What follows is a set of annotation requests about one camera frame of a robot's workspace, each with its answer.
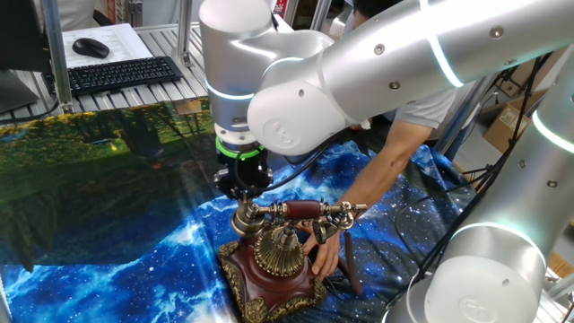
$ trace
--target black mouse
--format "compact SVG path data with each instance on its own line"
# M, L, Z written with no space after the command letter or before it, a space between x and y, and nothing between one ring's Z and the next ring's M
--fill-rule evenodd
M74 52L89 57L106 58L109 54L108 46L96 39L78 39L72 45Z

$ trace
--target black keyboard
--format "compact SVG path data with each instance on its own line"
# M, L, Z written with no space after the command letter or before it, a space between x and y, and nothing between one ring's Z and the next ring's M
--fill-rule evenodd
M174 81L182 74L171 57L152 57L68 69L72 95ZM42 74L50 95L56 96L54 75Z

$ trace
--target blue fabric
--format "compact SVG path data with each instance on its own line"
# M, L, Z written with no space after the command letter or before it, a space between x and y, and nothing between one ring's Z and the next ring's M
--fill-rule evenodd
M256 202L266 205L276 198L323 197L333 203L374 155L361 153L354 142L336 145L315 167ZM275 173L275 180L286 178L294 170L292 166L283 167ZM364 295L351 294L348 283L337 272L332 277L338 286L337 296L329 293L322 304L281 322L380 322L385 313L384 301L407 285L416 270L395 233L396 214L416 199L462 182L464 178L444 156L427 146L419 148L392 188L351 229ZM420 257L432 248L472 194L471 190L462 190L439 196L407 212L401 227ZM176 205L179 198L153 203L145 212L160 213L166 205ZM117 257L98 256L99 265L35 266L33 273L17 265L2 267L0 275L14 321L239 322L216 259L222 244L238 238L230 226L235 207L234 202L220 196L184 211L175 230L130 262L113 263ZM154 219L160 223L160 217ZM126 240L137 237L139 231L137 227L126 228ZM121 243L114 240L109 245Z

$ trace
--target hand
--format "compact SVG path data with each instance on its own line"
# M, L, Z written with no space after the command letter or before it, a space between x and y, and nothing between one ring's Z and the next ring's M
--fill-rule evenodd
M317 239L313 234L311 228L303 228L310 236L307 242L303 245L305 255L317 246ZM311 270L313 274L318 276L320 280L332 275L337 269L339 263L339 250L341 250L341 232L338 231L333 237L326 240L323 245L318 245L317 258Z

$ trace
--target green light ring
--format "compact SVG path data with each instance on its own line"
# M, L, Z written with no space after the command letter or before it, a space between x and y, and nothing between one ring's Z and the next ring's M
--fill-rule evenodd
M225 146L223 146L222 141L219 137L216 138L215 140L215 146L217 147L217 149L219 149L220 152L222 152L222 154L226 155L227 157L233 158L233 159L237 159L237 156L239 155L238 153L232 152L231 150L225 148ZM264 146L261 145L259 146L259 149L264 149ZM255 157L259 155L259 151L258 150L254 150L248 153L242 153L241 154L241 160L245 161L247 158L251 158L251 157Z

